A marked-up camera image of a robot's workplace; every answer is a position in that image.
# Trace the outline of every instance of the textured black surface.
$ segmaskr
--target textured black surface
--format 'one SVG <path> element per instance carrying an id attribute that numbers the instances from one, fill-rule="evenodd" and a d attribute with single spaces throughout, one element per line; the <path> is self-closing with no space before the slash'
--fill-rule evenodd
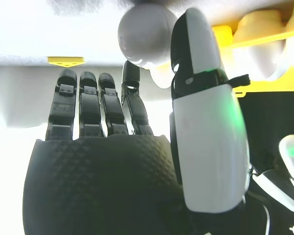
<path id="1" fill-rule="evenodd" d="M 165 137 L 38 140 L 24 186 L 24 230 L 26 235 L 180 234 L 183 221 L 170 211 L 177 202 L 183 202 L 183 193 Z"/>

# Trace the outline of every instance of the black robotic finger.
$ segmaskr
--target black robotic finger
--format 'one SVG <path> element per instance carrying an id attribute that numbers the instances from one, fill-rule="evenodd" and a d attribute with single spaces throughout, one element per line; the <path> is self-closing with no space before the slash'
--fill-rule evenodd
<path id="1" fill-rule="evenodd" d="M 126 122 L 132 123 L 136 135 L 153 135 L 144 103 L 139 96 L 139 67 L 126 61 L 122 76 L 121 101 Z"/>
<path id="2" fill-rule="evenodd" d="M 63 70 L 55 86 L 46 140 L 71 140 L 75 114 L 76 73 Z"/>
<path id="3" fill-rule="evenodd" d="M 79 137 L 102 137 L 96 77 L 83 72 L 79 80 Z"/>
<path id="4" fill-rule="evenodd" d="M 113 77 L 108 73 L 99 76 L 100 104 L 104 107 L 108 136 L 113 134 L 128 135 L 127 126 Z"/>

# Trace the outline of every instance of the yellow clip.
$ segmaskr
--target yellow clip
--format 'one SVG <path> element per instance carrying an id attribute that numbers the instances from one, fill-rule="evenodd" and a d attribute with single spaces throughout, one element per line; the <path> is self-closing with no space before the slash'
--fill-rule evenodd
<path id="1" fill-rule="evenodd" d="M 84 64 L 83 57 L 48 57 L 48 63 L 62 67 L 73 67 Z"/>

